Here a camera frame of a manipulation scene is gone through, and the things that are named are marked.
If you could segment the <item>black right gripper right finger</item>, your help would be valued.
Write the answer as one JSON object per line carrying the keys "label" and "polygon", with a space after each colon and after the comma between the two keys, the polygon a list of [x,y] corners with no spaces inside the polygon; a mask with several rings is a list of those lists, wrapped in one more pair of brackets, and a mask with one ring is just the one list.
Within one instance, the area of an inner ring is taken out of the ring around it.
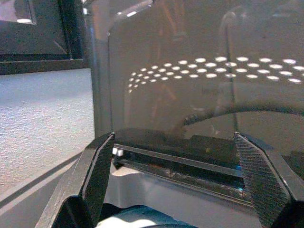
{"label": "black right gripper right finger", "polygon": [[264,228],[304,226],[304,154],[282,155],[260,139],[236,132],[243,180]]}

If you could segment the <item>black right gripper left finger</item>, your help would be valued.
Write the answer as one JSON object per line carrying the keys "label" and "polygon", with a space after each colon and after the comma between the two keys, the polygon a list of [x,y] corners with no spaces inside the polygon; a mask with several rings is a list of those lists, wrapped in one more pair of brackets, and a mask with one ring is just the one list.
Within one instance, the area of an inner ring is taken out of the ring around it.
{"label": "black right gripper left finger", "polygon": [[94,139],[63,174],[54,189],[37,228],[94,228],[105,198],[114,133]]}

